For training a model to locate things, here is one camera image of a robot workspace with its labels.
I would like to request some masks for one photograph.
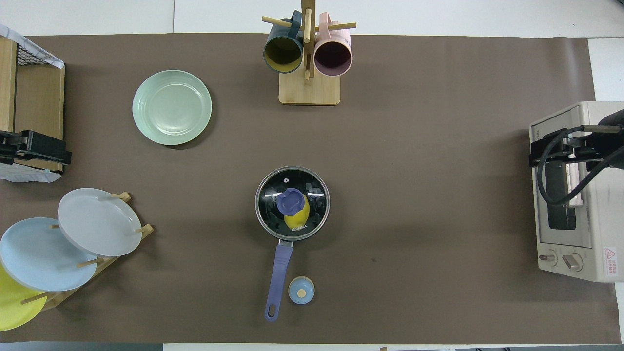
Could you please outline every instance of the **pink mug handle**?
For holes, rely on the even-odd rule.
[[[318,24],[319,32],[327,36],[327,39],[331,38],[331,34],[329,33],[329,24],[331,23],[331,19],[329,18],[329,12],[323,12],[320,16],[320,23]]]

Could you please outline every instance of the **warning label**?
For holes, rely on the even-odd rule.
[[[605,273],[607,275],[618,275],[618,258],[615,247],[605,247]]]

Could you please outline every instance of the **blue mug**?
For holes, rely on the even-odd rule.
[[[299,68],[303,61],[303,33],[301,28],[301,12],[293,12],[293,16],[283,18],[290,22],[290,28],[274,24],[266,40],[264,57],[266,65],[279,73],[290,73]]]

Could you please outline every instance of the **blue mug handle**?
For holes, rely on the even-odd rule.
[[[266,300],[265,319],[275,322],[280,313],[281,295],[284,292],[284,281],[286,280],[286,270],[290,256],[293,254],[292,246],[277,245],[275,249],[275,261],[273,262],[273,273],[271,274],[271,285],[269,286],[269,296]]]
[[[301,29],[301,12],[295,10],[293,11],[292,17],[290,17],[290,30],[288,31],[288,37],[293,39],[297,38],[297,34]]]

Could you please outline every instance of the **white floor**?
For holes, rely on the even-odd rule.
[[[616,0],[320,0],[316,5],[317,12],[329,11],[333,20],[357,22],[352,34],[591,38],[596,101],[624,101],[624,5]],[[261,22],[262,16],[290,17],[298,7],[295,0],[0,0],[0,23],[26,36],[268,33],[271,25]],[[624,335],[624,283],[616,284],[616,290]],[[373,351],[383,345],[247,346],[194,344],[192,350]],[[391,350],[458,347],[388,346]],[[190,347],[172,344],[165,349]]]

